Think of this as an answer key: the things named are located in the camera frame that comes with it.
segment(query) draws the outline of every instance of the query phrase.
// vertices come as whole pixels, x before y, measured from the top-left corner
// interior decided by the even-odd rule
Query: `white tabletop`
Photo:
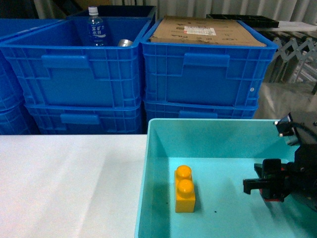
[[[146,139],[0,136],[1,237],[133,237]]]

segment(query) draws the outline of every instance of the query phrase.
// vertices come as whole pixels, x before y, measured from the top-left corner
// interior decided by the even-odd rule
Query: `teal plastic bin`
[[[273,120],[154,119],[150,121],[136,238],[313,238],[317,213],[288,196],[265,203],[243,192],[257,178],[254,163],[294,161],[298,148],[278,137]],[[192,169],[194,213],[175,213],[174,171]]]

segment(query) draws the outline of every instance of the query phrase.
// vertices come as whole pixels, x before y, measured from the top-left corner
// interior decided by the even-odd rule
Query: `stacked crates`
[[[239,22],[265,47],[153,43],[142,39],[147,121],[153,118],[251,119],[277,45]]]
[[[0,42],[55,23],[57,20],[0,19]],[[37,133],[37,125],[24,107],[23,91],[18,79],[0,52],[0,135]]]
[[[73,17],[1,45],[41,134],[142,132],[140,40],[151,20],[103,17],[109,46],[91,47],[88,17]],[[120,39],[133,41],[117,47]]]

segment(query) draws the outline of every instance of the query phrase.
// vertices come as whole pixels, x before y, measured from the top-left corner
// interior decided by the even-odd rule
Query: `black tray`
[[[206,18],[240,20],[246,23],[248,26],[259,28],[277,28],[279,24],[278,21],[269,19],[265,16],[255,15],[207,14]]]

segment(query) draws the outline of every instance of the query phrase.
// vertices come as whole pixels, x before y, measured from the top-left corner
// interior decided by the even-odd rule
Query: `bottle cap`
[[[90,16],[98,16],[98,8],[96,6],[88,7],[88,12]]]

